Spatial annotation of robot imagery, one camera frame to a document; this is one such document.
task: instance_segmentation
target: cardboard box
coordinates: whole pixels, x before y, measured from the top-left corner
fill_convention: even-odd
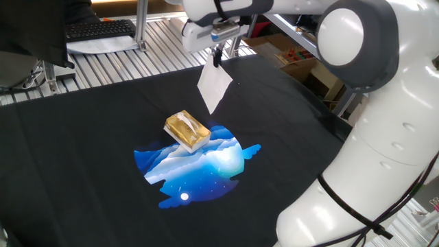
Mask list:
[[[316,64],[316,59],[305,60],[289,65],[283,64],[283,62],[276,57],[276,54],[295,48],[298,45],[282,34],[252,38],[244,42],[251,46],[260,56],[274,64],[276,68],[286,72],[299,82],[304,82],[307,79]]]
[[[343,82],[333,75],[320,61],[316,62],[316,65],[311,70],[311,74],[328,88],[324,100],[334,100],[342,89]]]

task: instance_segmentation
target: white paper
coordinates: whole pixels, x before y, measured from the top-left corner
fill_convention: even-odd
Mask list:
[[[210,55],[207,58],[203,71],[201,72],[201,77],[198,81],[198,89],[200,90],[204,103],[206,103],[211,114],[217,108],[228,88],[228,85],[232,81],[233,79],[221,66],[218,66],[218,68],[213,66],[213,57]]]
[[[70,54],[104,54],[137,48],[139,46],[130,36],[67,43],[67,52]]]

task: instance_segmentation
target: black cable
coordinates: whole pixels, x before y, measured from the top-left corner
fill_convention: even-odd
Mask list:
[[[182,37],[185,36],[185,35],[183,34],[183,32],[185,32],[186,25],[187,25],[188,23],[191,23],[191,22],[192,22],[191,19],[187,19],[185,25],[183,25],[183,28],[181,29],[181,36],[182,36]]]
[[[363,238],[363,244],[361,245],[361,247],[364,247],[366,245],[366,236],[364,236]]]
[[[334,190],[332,190],[331,186],[328,185],[322,174],[319,174],[317,176],[317,180],[320,183],[320,186],[328,193],[328,195],[334,200],[334,202],[338,204],[338,206],[345,210],[345,212],[349,213],[352,217],[363,223],[369,229],[372,229],[374,233],[382,235],[386,239],[392,239],[393,235],[387,232],[384,227],[364,217],[362,214],[358,213],[355,209],[349,206],[345,201],[343,201],[343,199],[341,199],[334,192]]]
[[[32,90],[34,90],[34,89],[39,88],[39,87],[42,86],[44,83],[46,83],[46,78],[44,78],[44,79],[41,81],[40,84],[37,83],[36,86],[33,86],[33,87],[31,87],[31,88],[28,88],[28,89],[12,89],[12,88],[10,88],[10,89],[8,89],[8,90],[0,91],[0,96],[3,96],[3,95],[9,95],[9,94],[12,94],[12,93],[25,93],[25,92],[29,92],[29,91],[32,91]]]
[[[6,90],[14,89],[14,87],[19,86],[19,85],[25,83],[28,79],[34,77],[35,75],[38,75],[39,73],[40,73],[40,72],[31,73],[30,75],[28,75],[28,76],[25,77],[24,79],[20,80],[20,81],[17,82],[16,84],[13,84],[12,86],[9,86],[9,87],[0,86],[0,92],[2,92],[2,91],[6,91]]]
[[[436,162],[436,159],[438,158],[439,153],[433,158],[433,160],[430,162],[429,166],[427,167],[427,169],[425,170],[425,172],[423,174],[421,174],[410,186],[410,188],[404,193],[404,195],[398,200],[398,202],[395,202],[389,209],[387,209],[386,211],[384,211],[384,213],[382,213],[377,220],[375,220],[378,223],[381,223],[383,221],[385,221],[386,219],[388,219],[389,217],[392,217],[396,212],[398,212],[402,207],[404,207],[408,201],[410,201],[414,194],[416,194],[419,189],[421,188],[420,185],[423,185],[424,182],[426,181],[428,175],[430,174],[431,170],[433,169],[433,166]],[[346,235],[344,237],[341,237],[339,239],[335,239],[335,240],[331,240],[329,242],[323,243],[323,244],[318,244],[315,245],[314,247],[327,247],[327,246],[331,246],[334,244],[338,244],[342,241],[346,241],[348,239],[351,239],[355,236],[358,235],[362,235],[364,233],[364,236],[366,236],[367,232],[369,231],[369,229],[367,227],[364,227],[362,229],[359,229],[358,231],[351,233],[349,235]],[[352,246],[356,246],[356,244],[359,243],[359,241],[361,241],[361,238],[357,238],[357,240],[354,242],[354,244]]]
[[[433,158],[433,160],[428,165],[427,169],[423,174],[421,174],[418,179],[416,179],[415,183],[410,186],[410,188],[404,193],[404,196],[401,197],[401,199],[398,200],[398,202],[395,202],[388,210],[386,210],[384,213],[382,213],[375,221],[379,224],[383,221],[387,220],[388,218],[392,217],[395,213],[397,213],[399,210],[401,210],[412,198],[413,196],[418,193],[419,189],[421,188],[421,185],[423,185],[430,174],[431,170],[433,169],[434,164],[436,163],[436,160],[438,159],[439,153]],[[364,236],[366,236],[369,229],[366,229]],[[355,240],[354,244],[352,246],[358,245],[358,243],[361,241],[361,238],[357,238]]]

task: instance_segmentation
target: gold box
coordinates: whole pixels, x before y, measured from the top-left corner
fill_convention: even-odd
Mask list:
[[[163,129],[191,154],[211,138],[211,131],[185,110],[168,117]]]

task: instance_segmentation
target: metal frame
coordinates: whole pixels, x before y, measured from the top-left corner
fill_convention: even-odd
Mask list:
[[[148,0],[137,1],[136,42],[141,51],[146,51],[146,18]]]
[[[229,58],[236,58],[239,56],[239,46],[242,41],[242,36],[232,39],[232,45],[226,50]]]
[[[55,65],[43,61],[43,69],[46,78],[46,83],[49,85],[49,90],[52,95],[59,94],[60,89],[56,83]]]
[[[264,14],[273,24],[282,29],[288,36],[294,39],[299,45],[304,47],[307,51],[313,54],[318,60],[320,57],[317,53],[317,45],[314,41],[303,35],[302,32],[297,31],[297,27],[286,21],[279,14]]]

